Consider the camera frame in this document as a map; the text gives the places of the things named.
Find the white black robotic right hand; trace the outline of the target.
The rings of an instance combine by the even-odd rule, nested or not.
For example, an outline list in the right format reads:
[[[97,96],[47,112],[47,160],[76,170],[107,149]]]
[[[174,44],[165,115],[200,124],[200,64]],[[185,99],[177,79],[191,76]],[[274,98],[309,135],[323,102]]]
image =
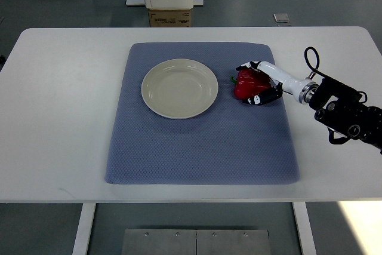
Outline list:
[[[303,80],[295,79],[292,75],[286,71],[276,67],[274,64],[265,61],[247,62],[236,68],[236,71],[240,71],[245,68],[250,68],[263,72],[270,78],[271,88],[260,94],[242,100],[243,103],[249,105],[265,105],[280,99],[283,93],[288,93],[294,96],[295,100],[299,103],[308,103],[313,96],[315,90],[318,88],[318,84],[307,78]]]

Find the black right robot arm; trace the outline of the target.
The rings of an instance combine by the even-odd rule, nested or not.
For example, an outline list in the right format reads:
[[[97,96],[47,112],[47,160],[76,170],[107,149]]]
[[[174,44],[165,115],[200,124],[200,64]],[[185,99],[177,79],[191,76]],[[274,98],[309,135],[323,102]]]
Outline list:
[[[366,106],[361,98],[366,93],[328,76],[315,90],[309,106],[315,120],[327,127],[331,144],[360,140],[381,149],[381,109]]]

